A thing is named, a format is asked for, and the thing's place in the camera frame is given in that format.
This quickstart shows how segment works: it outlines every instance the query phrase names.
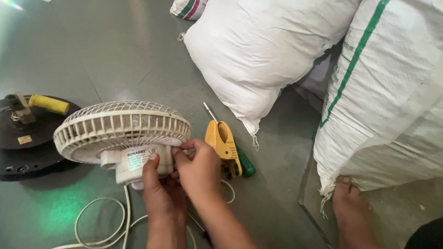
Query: bare foot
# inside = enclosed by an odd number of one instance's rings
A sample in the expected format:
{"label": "bare foot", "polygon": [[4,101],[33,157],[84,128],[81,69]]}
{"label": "bare foot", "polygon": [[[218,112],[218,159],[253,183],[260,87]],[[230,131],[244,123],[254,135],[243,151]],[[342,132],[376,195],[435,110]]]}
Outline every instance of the bare foot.
{"label": "bare foot", "polygon": [[372,207],[360,196],[349,176],[335,182],[332,206],[338,223],[340,249],[379,248],[374,235]]}

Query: grey floor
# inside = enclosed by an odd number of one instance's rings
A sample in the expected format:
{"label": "grey floor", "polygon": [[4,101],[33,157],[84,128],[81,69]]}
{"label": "grey floor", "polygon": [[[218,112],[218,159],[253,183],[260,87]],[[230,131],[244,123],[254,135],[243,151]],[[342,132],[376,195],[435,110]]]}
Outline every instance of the grey floor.
{"label": "grey floor", "polygon": [[[211,120],[208,102],[226,121],[257,168],[236,179],[230,206],[260,248],[324,248],[297,203],[312,136],[320,114],[292,88],[283,92],[258,133],[260,151],[243,124],[206,84],[183,43],[191,21],[169,14],[172,0],[0,1],[0,96],[15,91],[62,97],[81,107],[106,101],[154,101],[177,109],[203,138]],[[74,222],[99,197],[124,201],[113,171],[80,165],[23,182],[0,182],[0,245],[5,249],[50,249],[77,243]],[[133,217],[144,215],[131,190]],[[98,203],[80,220],[85,241],[104,239],[119,225],[121,210]],[[189,222],[199,249],[209,248]],[[146,222],[133,228],[128,248],[143,248]],[[121,242],[113,248],[121,248]]]}

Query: red stripe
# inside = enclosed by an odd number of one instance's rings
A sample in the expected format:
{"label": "red stripe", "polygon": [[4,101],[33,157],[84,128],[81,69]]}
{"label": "red stripe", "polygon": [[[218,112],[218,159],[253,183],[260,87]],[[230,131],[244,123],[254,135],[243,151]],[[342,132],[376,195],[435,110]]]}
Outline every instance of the red stripe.
{"label": "red stripe", "polygon": [[195,0],[194,2],[194,6],[192,6],[191,11],[189,11],[189,13],[185,16],[185,20],[188,20],[196,11],[197,11],[197,7],[198,4],[200,3],[200,0]]}

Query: fan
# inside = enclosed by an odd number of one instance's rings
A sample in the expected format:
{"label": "fan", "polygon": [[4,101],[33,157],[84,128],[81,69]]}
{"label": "fan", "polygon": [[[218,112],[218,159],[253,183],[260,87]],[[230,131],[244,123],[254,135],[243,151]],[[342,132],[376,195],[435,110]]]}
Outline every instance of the fan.
{"label": "fan", "polygon": [[143,165],[160,155],[159,177],[174,170],[171,146],[190,138],[190,124],[176,110],[144,101],[92,105],[70,115],[54,132],[54,143],[65,158],[99,163],[115,169],[118,184],[143,189]]}

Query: power cord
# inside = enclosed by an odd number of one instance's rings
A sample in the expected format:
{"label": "power cord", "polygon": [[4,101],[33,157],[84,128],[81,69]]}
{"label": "power cord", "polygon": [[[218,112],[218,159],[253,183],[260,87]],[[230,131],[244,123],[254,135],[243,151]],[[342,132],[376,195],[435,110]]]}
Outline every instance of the power cord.
{"label": "power cord", "polygon": [[[232,199],[230,201],[228,201],[227,203],[232,203],[235,199],[235,191],[232,188],[231,184],[229,184],[227,181],[225,180],[221,180],[221,182],[223,184],[225,184],[231,191],[232,191]],[[147,218],[148,215],[142,216],[140,218],[138,218],[136,221],[134,221],[132,224],[130,224],[131,222],[131,200],[129,198],[129,192],[128,192],[128,186],[123,186],[124,188],[124,194],[126,196],[126,203],[127,203],[127,210],[128,210],[128,217],[127,217],[127,222],[126,222],[126,230],[113,242],[111,242],[108,245],[102,245],[99,246],[103,243],[108,242],[109,240],[111,240],[114,236],[117,235],[117,233],[123,228],[124,225],[124,218],[126,216],[126,210],[124,209],[124,205],[117,199],[111,198],[111,197],[102,197],[102,198],[98,198],[95,199],[93,201],[91,201],[88,205],[86,205],[81,212],[78,214],[77,219],[75,220],[75,224],[74,224],[74,231],[75,231],[75,237],[77,238],[78,244],[71,244],[71,245],[62,245],[62,246],[58,246],[58,247],[54,247],[52,249],[68,249],[68,248],[77,248],[77,247],[86,247],[88,249],[105,249],[105,248],[109,248],[111,246],[113,246],[115,243],[117,243],[123,236],[124,236],[124,241],[123,241],[123,249],[126,249],[126,242],[128,240],[128,234],[129,234],[129,229],[131,229],[133,226],[135,226],[135,224],[137,224],[139,221],[141,221],[144,218]],[[113,202],[116,202],[118,205],[120,205],[121,210],[123,211],[123,218],[121,220],[121,224],[118,227],[118,229],[108,238],[102,240],[102,241],[97,241],[97,242],[90,242],[90,243],[84,243],[81,241],[80,236],[78,235],[78,221],[80,220],[80,217],[82,216],[83,212],[93,203],[101,201],[101,200],[111,200]],[[191,239],[192,239],[192,243],[194,244],[194,249],[197,249],[197,243],[195,242],[195,238],[194,235],[190,229],[189,226],[186,226],[186,229],[188,230]]]}

